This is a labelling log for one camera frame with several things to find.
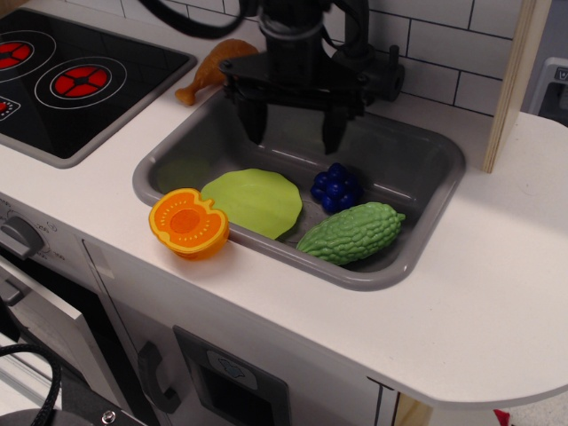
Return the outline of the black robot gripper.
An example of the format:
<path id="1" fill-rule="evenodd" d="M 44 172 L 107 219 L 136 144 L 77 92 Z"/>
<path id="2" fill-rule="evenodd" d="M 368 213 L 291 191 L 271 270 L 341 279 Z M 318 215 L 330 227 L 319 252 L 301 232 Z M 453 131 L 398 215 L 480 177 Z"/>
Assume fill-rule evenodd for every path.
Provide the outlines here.
<path id="1" fill-rule="evenodd" d="M 266 51 L 220 62 L 225 92 L 237 108 L 248 139 L 260 145 L 268 106 L 311 109 L 324 113 L 325 154 L 339 148 L 348 116 L 365 110 L 366 77 L 324 51 L 322 26 L 262 26 Z"/>

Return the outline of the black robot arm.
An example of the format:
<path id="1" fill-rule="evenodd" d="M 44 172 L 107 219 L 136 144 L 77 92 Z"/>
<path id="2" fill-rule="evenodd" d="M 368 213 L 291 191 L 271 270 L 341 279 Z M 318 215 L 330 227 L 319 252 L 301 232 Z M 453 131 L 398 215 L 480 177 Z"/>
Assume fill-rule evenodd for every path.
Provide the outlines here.
<path id="1" fill-rule="evenodd" d="M 258 17 L 266 50 L 224 59 L 219 67 L 225 94 L 255 144 L 263 140 L 269 105 L 322 112 L 326 154 L 338 150 L 348 121 L 364 112 L 365 76 L 329 57 L 323 48 L 329 1 L 242 1 L 237 17 L 222 27 L 191 20 L 160 1 L 143 5 L 168 26 L 201 39 L 228 36 L 245 17 Z"/>

